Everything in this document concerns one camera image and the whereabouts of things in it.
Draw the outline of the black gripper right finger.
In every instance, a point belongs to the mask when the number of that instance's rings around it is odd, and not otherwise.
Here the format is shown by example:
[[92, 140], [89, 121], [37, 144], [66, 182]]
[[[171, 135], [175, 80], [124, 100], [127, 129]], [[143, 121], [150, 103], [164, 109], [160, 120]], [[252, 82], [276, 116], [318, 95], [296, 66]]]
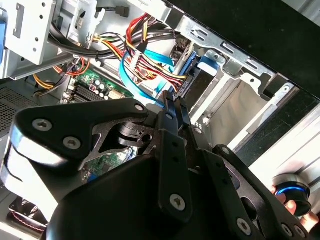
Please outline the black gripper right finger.
[[203, 190], [193, 202], [204, 208], [219, 240], [308, 240], [300, 221], [225, 145], [210, 147], [193, 126], [183, 99], [175, 103], [179, 135], [185, 139], [186, 161], [198, 170], [191, 188]]

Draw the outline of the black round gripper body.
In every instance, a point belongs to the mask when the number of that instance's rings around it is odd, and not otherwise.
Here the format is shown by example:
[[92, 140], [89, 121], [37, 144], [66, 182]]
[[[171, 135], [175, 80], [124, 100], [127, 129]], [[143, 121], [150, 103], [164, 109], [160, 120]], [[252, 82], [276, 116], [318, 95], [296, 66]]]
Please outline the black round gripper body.
[[130, 139], [150, 135], [142, 154], [80, 187], [72, 180], [93, 158], [89, 145], [97, 126], [72, 131], [36, 129], [14, 122], [4, 166], [26, 163], [8, 188], [35, 203], [49, 218], [48, 240], [225, 240], [236, 236], [235, 218], [224, 211], [222, 188], [231, 178], [210, 177], [212, 167], [227, 172], [223, 159], [234, 153], [225, 145], [205, 150], [194, 127], [177, 129], [143, 122], [102, 124], [100, 139], [111, 152]]

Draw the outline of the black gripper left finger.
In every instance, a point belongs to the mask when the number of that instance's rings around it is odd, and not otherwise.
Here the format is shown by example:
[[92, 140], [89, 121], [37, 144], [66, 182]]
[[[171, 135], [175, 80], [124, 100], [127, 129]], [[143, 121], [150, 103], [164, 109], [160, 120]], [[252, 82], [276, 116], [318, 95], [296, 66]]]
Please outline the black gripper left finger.
[[[86, 163], [127, 147], [137, 157], [82, 184]], [[27, 108], [12, 123], [6, 147], [6, 187], [50, 221], [72, 206], [96, 205], [119, 214], [148, 206], [186, 223], [192, 216], [185, 141], [175, 101], [136, 99]]]

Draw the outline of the person's bare hand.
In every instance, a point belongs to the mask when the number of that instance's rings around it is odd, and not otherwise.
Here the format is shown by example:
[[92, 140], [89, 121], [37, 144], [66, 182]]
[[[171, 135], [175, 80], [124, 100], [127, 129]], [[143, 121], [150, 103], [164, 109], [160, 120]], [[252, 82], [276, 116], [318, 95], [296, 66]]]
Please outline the person's bare hand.
[[[288, 200], [287, 198], [287, 193], [289, 192], [288, 190], [280, 192], [280, 190], [278, 190], [275, 185], [272, 185], [269, 190], [285, 206], [285, 208], [292, 215], [296, 214], [298, 205], [297, 205], [297, 202], [294, 201], [293, 199]], [[304, 229], [308, 233], [312, 232], [314, 228], [320, 227], [320, 218], [317, 214], [315, 214], [312, 211], [308, 212], [304, 216], [299, 217], [298, 219], [300, 224], [304, 227]]]

